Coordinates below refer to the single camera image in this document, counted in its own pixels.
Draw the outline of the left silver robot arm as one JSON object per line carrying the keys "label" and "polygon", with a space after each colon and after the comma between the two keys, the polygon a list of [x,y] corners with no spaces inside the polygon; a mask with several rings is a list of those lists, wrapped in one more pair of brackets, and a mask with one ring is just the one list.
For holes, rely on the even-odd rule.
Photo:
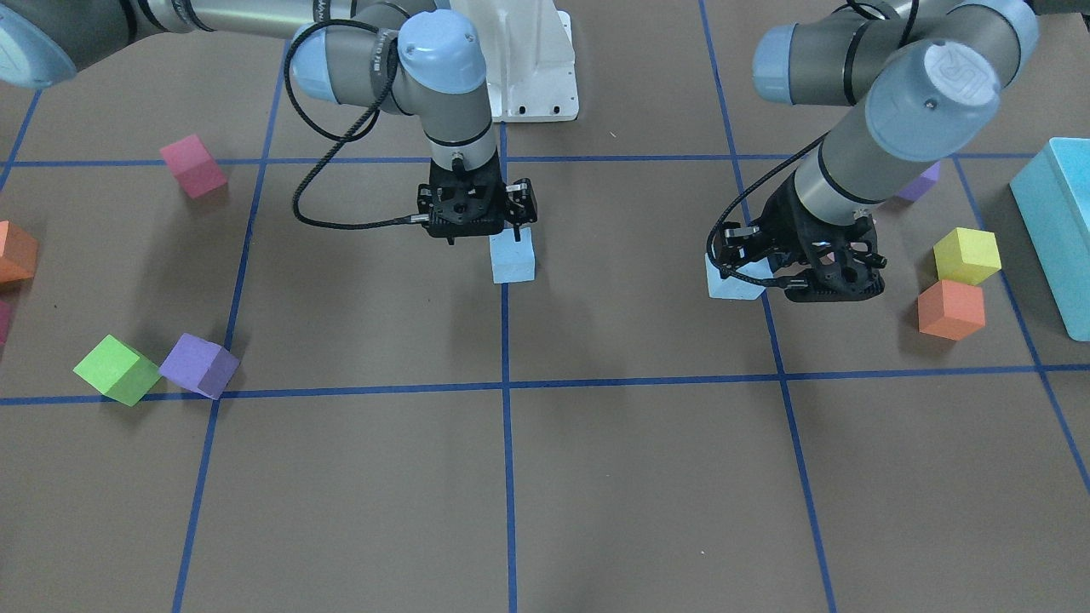
{"label": "left silver robot arm", "polygon": [[877,19],[840,9],[763,36],[752,62],[763,100],[847,113],[767,199],[753,231],[726,236],[720,266],[767,261],[766,284],[794,302],[882,295],[873,211],[995,117],[1040,36],[1024,1],[920,7]]}

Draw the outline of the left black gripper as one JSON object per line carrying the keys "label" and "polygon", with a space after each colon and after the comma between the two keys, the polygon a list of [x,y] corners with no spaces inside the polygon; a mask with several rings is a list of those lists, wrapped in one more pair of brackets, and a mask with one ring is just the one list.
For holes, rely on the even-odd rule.
{"label": "left black gripper", "polygon": [[758,256],[773,269],[801,264],[785,295],[794,302],[865,301],[883,295],[881,269],[886,259],[877,252],[875,223],[869,215],[847,226],[818,220],[783,183],[766,201],[758,218]]}

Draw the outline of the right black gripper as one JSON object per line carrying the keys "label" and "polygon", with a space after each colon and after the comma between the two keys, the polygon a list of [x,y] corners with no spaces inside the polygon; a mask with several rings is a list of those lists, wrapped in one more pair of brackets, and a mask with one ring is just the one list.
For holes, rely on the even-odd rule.
{"label": "right black gripper", "polygon": [[499,235],[505,228],[507,192],[501,166],[488,163],[461,172],[429,164],[422,187],[422,213],[429,237],[452,241],[460,237]]}

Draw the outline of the magenta foam block by arm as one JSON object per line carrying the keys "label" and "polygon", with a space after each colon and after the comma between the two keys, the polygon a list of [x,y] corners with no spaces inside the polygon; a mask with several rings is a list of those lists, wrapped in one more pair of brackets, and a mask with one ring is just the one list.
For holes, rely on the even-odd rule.
{"label": "magenta foam block by arm", "polygon": [[187,199],[203,199],[228,185],[228,177],[198,135],[164,145],[159,154]]}

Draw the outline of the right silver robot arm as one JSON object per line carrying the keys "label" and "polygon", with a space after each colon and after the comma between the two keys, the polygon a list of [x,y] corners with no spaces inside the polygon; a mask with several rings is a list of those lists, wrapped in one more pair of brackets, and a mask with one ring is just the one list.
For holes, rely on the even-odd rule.
{"label": "right silver robot arm", "polygon": [[431,145],[417,224],[434,238],[491,236],[536,220],[528,180],[506,185],[491,116],[479,31],[446,1],[4,1],[3,81],[46,89],[159,32],[249,32],[290,44],[284,93],[361,107],[292,199],[296,220],[335,228],[301,209],[303,192],[383,112],[417,117]]}

